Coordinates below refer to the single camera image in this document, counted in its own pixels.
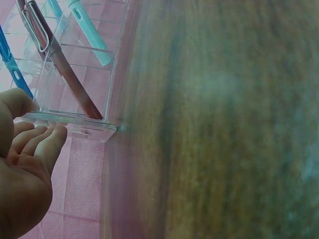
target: pen cap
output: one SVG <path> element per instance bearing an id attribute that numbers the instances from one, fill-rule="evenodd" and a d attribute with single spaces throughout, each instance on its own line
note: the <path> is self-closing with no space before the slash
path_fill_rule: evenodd
<path id="1" fill-rule="evenodd" d="M 10 59 L 10 56 L 11 56 L 10 49 L 5 39 L 1 26 L 0 26 L 0 53 L 1 53 L 3 61 L 8 61 Z"/>

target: pen barrel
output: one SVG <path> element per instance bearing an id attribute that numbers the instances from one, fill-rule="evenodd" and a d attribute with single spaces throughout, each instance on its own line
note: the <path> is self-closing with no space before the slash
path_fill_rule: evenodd
<path id="1" fill-rule="evenodd" d="M 53 64 L 55 65 L 56 69 L 63 76 L 71 93 L 79 103 L 84 113 L 89 118 L 102 120 L 102 115 L 100 114 L 99 110 L 96 108 L 93 101 L 85 91 L 84 87 L 75 75 L 74 71 L 72 70 L 62 51 L 57 51 L 51 54 L 50 58 Z"/>
<path id="2" fill-rule="evenodd" d="M 9 70 L 12 79 L 15 83 L 15 85 L 24 90 L 24 92 L 31 98 L 33 99 L 33 94 L 29 88 L 29 86 L 26 84 L 22 73 L 20 72 L 18 65 L 16 64 L 14 58 L 12 57 L 9 61 L 7 61 L 5 63 L 5 66 L 7 67 L 7 69 Z"/>
<path id="3" fill-rule="evenodd" d="M 104 43 L 98 31 L 95 29 L 95 26 L 93 25 L 81 2 L 73 2 L 70 4 L 69 8 L 72 10 L 74 18 L 81 27 L 90 45 L 96 49 L 108 50 L 106 44 Z M 94 51 L 94 54 L 103 66 L 106 66 L 111 62 L 111 57 L 106 52 Z"/>

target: pen clip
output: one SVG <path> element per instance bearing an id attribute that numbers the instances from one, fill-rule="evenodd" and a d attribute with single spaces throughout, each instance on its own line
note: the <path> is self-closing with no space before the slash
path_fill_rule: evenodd
<path id="1" fill-rule="evenodd" d="M 49 47 L 49 36 L 48 36 L 48 33 L 46 32 L 46 30 L 44 29 L 44 27 L 43 27 L 43 25 L 42 25 L 42 23 L 41 23 L 41 21 L 40 21 L 38 15 L 36 14 L 36 12 L 35 12 L 35 10 L 34 10 L 34 7 L 33 7 L 33 4 L 34 4 L 33 2 L 28 2 L 28 4 L 27 4 L 26 6 L 27 6 L 27 8 L 28 8 L 28 7 L 31 8 L 31 11 L 32 11 L 32 13 L 33 13 L 33 15 L 34 15 L 34 17 L 35 17 L 37 23 L 39 24 L 39 26 L 41 27 L 41 30 L 43 31 L 43 33 L 44 33 L 44 35 L 45 35 L 45 38 L 46 38 L 46 42 L 47 42 L 47 43 L 46 43 L 46 46 L 45 46 L 44 48 L 42 48 L 41 43 L 40 43 L 38 37 L 36 36 L 35 30 L 34 30 L 32 24 L 31 24 L 29 18 L 28 18 L 27 15 L 26 15 L 27 9 L 25 9 L 25 10 L 22 11 L 22 16 L 23 16 L 23 18 L 24 18 L 26 24 L 28 25 L 28 27 L 29 27 L 30 30 L 31 30 L 30 34 L 33 34 L 34 39 L 36 40 L 36 43 L 38 44 L 39 52 L 43 53 L 43 52 L 45 52 L 45 51 L 48 49 L 48 47 Z"/>

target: transparent plastic container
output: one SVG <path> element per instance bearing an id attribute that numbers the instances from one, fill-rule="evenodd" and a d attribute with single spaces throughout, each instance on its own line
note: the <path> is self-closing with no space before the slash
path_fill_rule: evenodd
<path id="1" fill-rule="evenodd" d="M 127 2 L 81 1 L 107 49 L 91 46 L 75 19 L 76 12 L 72 12 L 73 9 L 68 7 L 65 0 L 58 0 L 63 12 L 61 17 L 56 16 L 48 1 L 37 0 L 36 3 L 103 119 L 87 117 L 50 58 L 41 59 L 15 6 L 2 28 L 17 64 L 40 106 L 39 111 L 26 114 L 24 119 L 35 120 L 36 124 L 42 125 L 63 123 L 75 137 L 106 142 L 117 130 L 116 125 L 109 123 L 108 113 Z M 99 59 L 103 55 L 109 57 L 108 64 Z M 15 87 L 3 62 L 0 62 L 0 78 L 3 79 L 0 91 Z"/>

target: blurred wooden object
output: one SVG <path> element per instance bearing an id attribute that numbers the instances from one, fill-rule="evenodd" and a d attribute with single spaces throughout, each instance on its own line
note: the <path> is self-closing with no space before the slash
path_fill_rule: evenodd
<path id="1" fill-rule="evenodd" d="M 319 2 L 130 11 L 102 237 L 319 237 Z"/>

